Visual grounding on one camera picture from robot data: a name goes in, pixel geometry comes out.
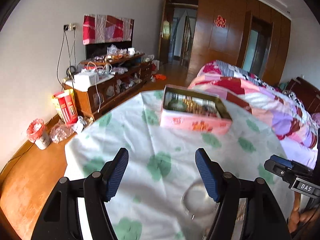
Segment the person's right hand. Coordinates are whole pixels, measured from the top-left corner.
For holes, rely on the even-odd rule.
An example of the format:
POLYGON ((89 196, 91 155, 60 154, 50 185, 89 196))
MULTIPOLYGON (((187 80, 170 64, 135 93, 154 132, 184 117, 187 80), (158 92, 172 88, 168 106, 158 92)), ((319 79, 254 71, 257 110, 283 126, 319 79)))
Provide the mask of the person's right hand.
POLYGON ((303 213, 299 212, 300 202, 301 202, 301 194, 298 192, 294 192, 295 199, 293 202, 293 208, 288 221, 289 232, 293 233, 297 230, 299 223, 307 223, 308 220, 310 222, 314 222, 319 217, 319 210, 312 209, 309 211, 304 211, 303 213))

